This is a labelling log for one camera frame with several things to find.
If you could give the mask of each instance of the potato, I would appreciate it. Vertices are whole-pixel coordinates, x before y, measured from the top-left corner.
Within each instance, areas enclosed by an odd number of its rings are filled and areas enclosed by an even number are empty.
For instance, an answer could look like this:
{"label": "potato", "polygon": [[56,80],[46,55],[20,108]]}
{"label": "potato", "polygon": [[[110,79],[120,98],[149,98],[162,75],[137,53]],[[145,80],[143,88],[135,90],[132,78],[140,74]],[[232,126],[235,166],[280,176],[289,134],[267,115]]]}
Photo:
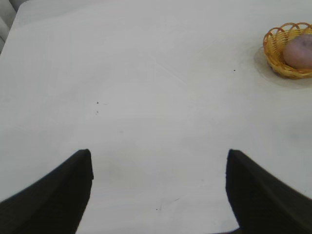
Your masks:
{"label": "potato", "polygon": [[312,69],[312,34],[302,34],[289,41],[283,58],[290,67]]}

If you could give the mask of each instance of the white table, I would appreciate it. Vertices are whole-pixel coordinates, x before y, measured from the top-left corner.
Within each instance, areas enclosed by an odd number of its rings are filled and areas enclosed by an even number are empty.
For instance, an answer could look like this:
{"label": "white table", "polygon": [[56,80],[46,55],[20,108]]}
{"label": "white table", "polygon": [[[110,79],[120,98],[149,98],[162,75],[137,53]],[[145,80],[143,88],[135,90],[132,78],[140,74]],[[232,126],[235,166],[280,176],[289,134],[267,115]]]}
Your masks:
{"label": "white table", "polygon": [[312,81],[279,78],[261,51],[270,28],[312,21],[311,1],[296,6],[24,3],[0,56],[0,199],[85,148],[95,180],[78,234],[236,228],[230,148],[312,197]]}

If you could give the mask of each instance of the yellow wicker basket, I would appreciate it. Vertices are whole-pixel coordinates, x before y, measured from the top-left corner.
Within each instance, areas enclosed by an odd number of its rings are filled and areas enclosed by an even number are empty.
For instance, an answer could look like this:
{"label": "yellow wicker basket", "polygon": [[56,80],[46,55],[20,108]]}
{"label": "yellow wicker basket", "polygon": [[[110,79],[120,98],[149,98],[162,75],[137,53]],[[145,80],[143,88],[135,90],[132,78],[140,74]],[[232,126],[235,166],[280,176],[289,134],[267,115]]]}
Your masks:
{"label": "yellow wicker basket", "polygon": [[263,48],[269,65],[282,76],[292,79],[311,78],[312,70],[298,70],[288,66],[283,59],[283,49],[288,41],[301,34],[312,34],[309,23],[285,23],[272,28],[263,38]]}

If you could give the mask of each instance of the wicker basket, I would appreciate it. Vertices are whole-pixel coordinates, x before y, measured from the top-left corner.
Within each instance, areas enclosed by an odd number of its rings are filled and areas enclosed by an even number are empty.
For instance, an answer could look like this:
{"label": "wicker basket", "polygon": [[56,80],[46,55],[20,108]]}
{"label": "wicker basket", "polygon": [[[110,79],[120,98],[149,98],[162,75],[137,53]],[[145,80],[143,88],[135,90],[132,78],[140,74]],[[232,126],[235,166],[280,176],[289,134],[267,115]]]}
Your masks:
{"label": "wicker basket", "polygon": [[292,79],[311,78],[312,70],[298,70],[288,66],[283,59],[283,49],[288,41],[301,34],[312,34],[308,23],[285,23],[272,28],[263,38],[263,48],[269,65],[282,76]]}

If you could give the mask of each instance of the white chair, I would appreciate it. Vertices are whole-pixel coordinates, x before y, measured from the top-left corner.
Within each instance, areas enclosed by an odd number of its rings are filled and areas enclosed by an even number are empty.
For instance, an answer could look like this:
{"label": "white chair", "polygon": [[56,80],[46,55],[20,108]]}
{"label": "white chair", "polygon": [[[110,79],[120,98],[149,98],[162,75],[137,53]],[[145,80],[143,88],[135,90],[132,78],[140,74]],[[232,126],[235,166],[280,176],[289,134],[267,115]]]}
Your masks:
{"label": "white chair", "polygon": [[13,24],[16,11],[9,0],[0,0],[0,53]]}

